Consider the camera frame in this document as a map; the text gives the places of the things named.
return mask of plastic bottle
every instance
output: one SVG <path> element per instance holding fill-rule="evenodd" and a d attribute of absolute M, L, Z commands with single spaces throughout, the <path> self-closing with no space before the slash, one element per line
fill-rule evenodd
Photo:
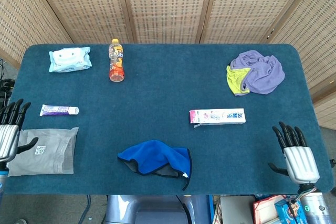
<path fill-rule="evenodd" d="M 113 39 L 109 47 L 110 73 L 111 81 L 119 82 L 124 79 L 124 70 L 122 68 L 123 50 L 118 39 Z"/>

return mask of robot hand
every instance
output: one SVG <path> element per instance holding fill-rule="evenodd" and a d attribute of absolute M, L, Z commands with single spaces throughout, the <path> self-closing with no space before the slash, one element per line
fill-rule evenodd
<path fill-rule="evenodd" d="M 272 129 L 277 135 L 282 153 L 285 156 L 287 169 L 278 168 L 273 163 L 268 163 L 268 165 L 274 172 L 289 176 L 300 187 L 307 184 L 313 186 L 320 175 L 313 153 L 307 147 L 302 131 L 298 127 L 295 127 L 294 131 L 292 127 L 283 122 L 279 122 L 279 124 L 283 134 L 275 126 Z"/>
<path fill-rule="evenodd" d="M 13 102 L 0 110 L 0 169 L 5 168 L 5 164 L 11 161 L 16 154 L 31 149 L 37 142 L 35 137 L 32 141 L 18 147 L 19 132 L 21 130 L 25 114 L 30 106 L 30 102 L 23 105 L 23 99 Z"/>

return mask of floor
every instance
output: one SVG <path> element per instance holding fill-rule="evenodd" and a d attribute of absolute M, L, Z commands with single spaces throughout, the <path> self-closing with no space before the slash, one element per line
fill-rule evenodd
<path fill-rule="evenodd" d="M 16 79 L 16 76 L 17 70 L 6 63 L 4 79 Z M 336 159 L 336 131 L 325 128 L 321 130 L 329 157 Z M 336 181 L 336 168 L 333 169 L 333 174 Z M 328 193 L 324 198 L 336 222 L 336 196 Z M 86 204 L 85 195 L 7 195 L 0 208 L 0 224 L 13 224 L 20 218 L 28 220 L 29 224 L 78 223 Z M 91 208 L 83 223 L 100 224 L 106 205 L 105 195 L 92 195 Z"/>

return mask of yellow-green cloth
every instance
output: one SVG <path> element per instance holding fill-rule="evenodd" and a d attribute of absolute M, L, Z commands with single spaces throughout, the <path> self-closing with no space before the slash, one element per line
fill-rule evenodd
<path fill-rule="evenodd" d="M 250 92 L 248 88 L 243 89 L 241 84 L 249 71 L 250 68 L 231 69 L 230 66 L 226 67 L 227 84 L 234 95 L 244 95 Z"/>

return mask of white toothpaste box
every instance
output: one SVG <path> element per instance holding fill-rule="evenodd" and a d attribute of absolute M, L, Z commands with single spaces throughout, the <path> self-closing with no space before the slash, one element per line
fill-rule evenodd
<path fill-rule="evenodd" d="M 190 110 L 190 123 L 201 125 L 245 123 L 244 109 Z"/>

